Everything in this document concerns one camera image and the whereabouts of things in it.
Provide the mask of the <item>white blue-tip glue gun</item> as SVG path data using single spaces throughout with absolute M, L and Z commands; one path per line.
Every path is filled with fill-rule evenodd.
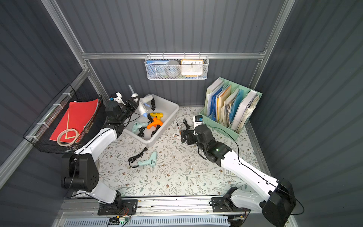
M 136 92 L 134 92 L 134 90 L 130 84 L 128 86 L 132 92 L 132 95 L 131 95 L 132 100 L 138 104 L 139 114 L 144 116 L 145 118 L 147 118 L 147 116 L 148 116 L 147 107 L 151 108 L 151 110 L 153 110 L 153 111 L 155 111 L 155 109 L 156 109 L 156 102 L 155 102 L 153 95 L 147 95 L 147 96 L 141 98 Z

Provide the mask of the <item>yellow glue gun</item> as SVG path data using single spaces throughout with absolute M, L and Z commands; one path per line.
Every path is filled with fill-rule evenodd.
M 150 122 L 154 121 L 154 118 L 161 120 L 163 118 L 163 113 L 149 113 L 147 114 L 147 118 Z

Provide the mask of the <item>orange glue gun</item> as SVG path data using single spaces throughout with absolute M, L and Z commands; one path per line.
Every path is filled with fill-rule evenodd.
M 161 128 L 162 125 L 163 125 L 163 123 L 161 120 L 159 120 L 157 117 L 153 118 L 152 123 L 150 123 L 147 126 L 148 130 L 150 130 L 152 127 L 155 127 L 155 129 L 151 132 L 151 137 L 153 137 L 156 134 L 156 132 Z

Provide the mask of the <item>translucent white storage box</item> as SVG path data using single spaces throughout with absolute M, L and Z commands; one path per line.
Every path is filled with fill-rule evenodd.
M 136 112 L 131 117 L 129 125 L 125 127 L 123 131 L 125 134 L 131 136 L 132 138 L 136 139 L 137 141 L 143 144 L 148 145 L 149 147 L 153 146 L 156 143 L 156 141 L 160 138 L 160 136 L 163 134 L 163 132 L 171 125 L 172 121 L 175 119 L 176 113 L 179 110 L 179 106 L 176 103 L 173 103 L 157 95 L 154 94 L 152 95 L 156 102 L 156 109 L 155 111 L 153 111 L 151 110 L 151 108 L 147 107 L 147 110 L 148 113 L 163 113 L 164 116 L 161 119 L 163 125 L 161 126 L 161 128 L 156 132 L 156 134 L 153 137 L 151 137 L 151 132 L 155 129 L 155 127 L 152 127 L 150 130 L 145 129 L 144 130 L 145 136 L 143 138 L 132 133 L 131 130 L 135 122 L 139 123 L 149 122 L 148 118 L 145 118 L 144 116 L 140 115 L 138 109 L 136 109 Z

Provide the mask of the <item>small white orange-tip glue gun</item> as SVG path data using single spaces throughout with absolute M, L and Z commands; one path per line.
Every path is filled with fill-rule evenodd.
M 192 128 L 192 126 L 190 126 L 188 124 L 187 120 L 183 119 L 181 122 L 177 123 L 177 128 L 176 128 L 175 133 L 173 134 L 173 137 L 178 139 L 178 140 L 181 140 L 181 138 L 182 138 L 181 131 L 182 130 L 190 130 L 191 128 Z

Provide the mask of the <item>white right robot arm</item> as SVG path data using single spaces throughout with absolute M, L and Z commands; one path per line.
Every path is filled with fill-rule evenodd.
M 216 141 L 205 124 L 193 130 L 181 130 L 181 141 L 196 145 L 198 151 L 203 152 L 203 159 L 234 173 L 253 188 L 255 193 L 232 187 L 223 197 L 223 206 L 227 210 L 247 208 L 258 211 L 276 227 L 283 227 L 293 214 L 297 199 L 292 184 L 286 179 L 277 180 L 239 158 L 229 146 Z

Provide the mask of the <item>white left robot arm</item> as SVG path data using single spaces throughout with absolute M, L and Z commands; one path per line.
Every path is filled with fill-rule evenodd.
M 61 186 L 64 189 L 83 190 L 87 195 L 105 204 L 119 204 L 116 190 L 106 186 L 95 165 L 101 153 L 123 133 L 140 104 L 140 97 L 120 104 L 113 100 L 105 106 L 106 118 L 99 133 L 73 153 L 61 157 Z

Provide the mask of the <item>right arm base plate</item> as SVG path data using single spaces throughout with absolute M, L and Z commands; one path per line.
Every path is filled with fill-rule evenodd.
M 230 199 L 225 199 L 224 197 L 212 197 L 209 205 L 212 207 L 213 212 L 250 212 L 247 208 L 236 207 Z

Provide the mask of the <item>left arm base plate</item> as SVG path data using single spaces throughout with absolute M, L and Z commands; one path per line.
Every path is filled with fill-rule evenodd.
M 98 216 L 107 215 L 134 215 L 137 210 L 138 200 L 121 199 L 114 203 L 99 203 Z

